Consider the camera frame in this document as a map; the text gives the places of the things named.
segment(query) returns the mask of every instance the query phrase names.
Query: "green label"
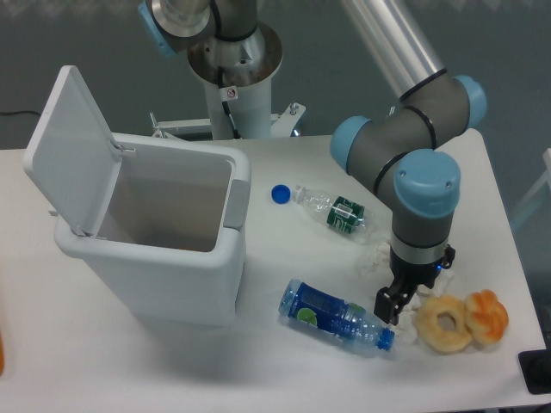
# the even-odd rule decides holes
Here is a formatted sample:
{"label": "green label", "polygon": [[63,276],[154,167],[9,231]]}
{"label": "green label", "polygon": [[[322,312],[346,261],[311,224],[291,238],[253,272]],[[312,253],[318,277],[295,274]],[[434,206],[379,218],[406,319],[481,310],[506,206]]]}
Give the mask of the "green label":
{"label": "green label", "polygon": [[327,215],[327,224],[338,231],[351,234],[358,226],[358,220],[363,218],[365,208],[339,196]]}

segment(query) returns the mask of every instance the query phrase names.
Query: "blue label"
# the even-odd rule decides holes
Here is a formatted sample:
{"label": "blue label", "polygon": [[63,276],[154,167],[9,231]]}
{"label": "blue label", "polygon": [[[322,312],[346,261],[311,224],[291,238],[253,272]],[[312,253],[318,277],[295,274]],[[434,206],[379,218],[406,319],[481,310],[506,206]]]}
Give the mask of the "blue label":
{"label": "blue label", "polygon": [[353,338],[364,314],[361,306],[322,293],[303,282],[288,315],[342,338]]}

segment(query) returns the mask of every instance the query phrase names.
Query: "donut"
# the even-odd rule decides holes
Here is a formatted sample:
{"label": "donut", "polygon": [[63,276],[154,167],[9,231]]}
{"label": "donut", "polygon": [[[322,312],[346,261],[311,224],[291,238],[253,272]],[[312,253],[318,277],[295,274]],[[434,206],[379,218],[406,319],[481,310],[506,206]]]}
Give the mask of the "donut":
{"label": "donut", "polygon": [[494,344],[503,337],[509,315],[493,291],[482,290],[465,299],[465,324],[477,342]]}
{"label": "donut", "polygon": [[[465,304],[456,297],[443,295],[429,297],[417,313],[415,324],[423,340],[442,353],[463,350],[473,339],[465,326]],[[455,322],[454,330],[445,330],[438,317],[450,316]]]}

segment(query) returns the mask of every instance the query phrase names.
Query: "white table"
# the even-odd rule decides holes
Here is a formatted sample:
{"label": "white table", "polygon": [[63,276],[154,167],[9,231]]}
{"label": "white table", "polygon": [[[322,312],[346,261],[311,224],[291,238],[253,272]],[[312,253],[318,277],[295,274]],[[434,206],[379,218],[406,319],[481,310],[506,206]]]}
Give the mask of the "white table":
{"label": "white table", "polygon": [[274,204],[271,188],[324,188],[388,225],[390,212],[332,161],[329,137],[220,145],[245,151],[253,170],[238,318],[224,329],[135,317],[82,261],[59,251],[47,201],[23,173],[23,151],[0,152],[1,412],[420,412],[551,401],[528,393],[518,365],[520,351],[544,343],[476,131],[443,147],[462,173],[447,293],[491,288],[511,321],[498,345],[452,355],[417,343],[362,358],[282,323],[277,307],[291,278],[372,309],[392,276],[360,276],[365,247],[300,206]]}

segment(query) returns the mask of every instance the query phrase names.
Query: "trash bin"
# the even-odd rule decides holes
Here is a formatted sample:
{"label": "trash bin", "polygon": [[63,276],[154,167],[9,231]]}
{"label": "trash bin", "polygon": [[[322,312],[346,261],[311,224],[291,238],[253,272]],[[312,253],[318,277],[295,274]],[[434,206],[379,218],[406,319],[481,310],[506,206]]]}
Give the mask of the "trash bin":
{"label": "trash bin", "polygon": [[64,66],[24,157],[55,208],[55,241],[134,313],[208,325],[235,317],[251,189],[232,148],[111,133]]}

